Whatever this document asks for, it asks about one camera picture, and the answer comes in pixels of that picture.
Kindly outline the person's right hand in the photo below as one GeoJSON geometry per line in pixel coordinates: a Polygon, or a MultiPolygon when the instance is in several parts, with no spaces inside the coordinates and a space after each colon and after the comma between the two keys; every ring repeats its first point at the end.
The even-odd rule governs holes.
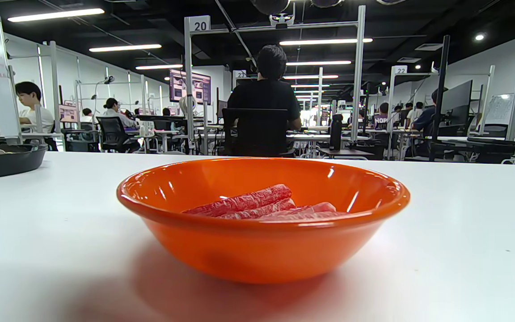
{"type": "MultiPolygon", "coordinates": [[[[260,13],[266,16],[278,16],[294,0],[250,0],[250,2],[260,13]]],[[[332,8],[340,6],[347,0],[306,0],[306,2],[316,8],[332,8]]],[[[406,2],[406,0],[370,0],[369,2],[376,2],[381,6],[394,6],[406,2]]]]}

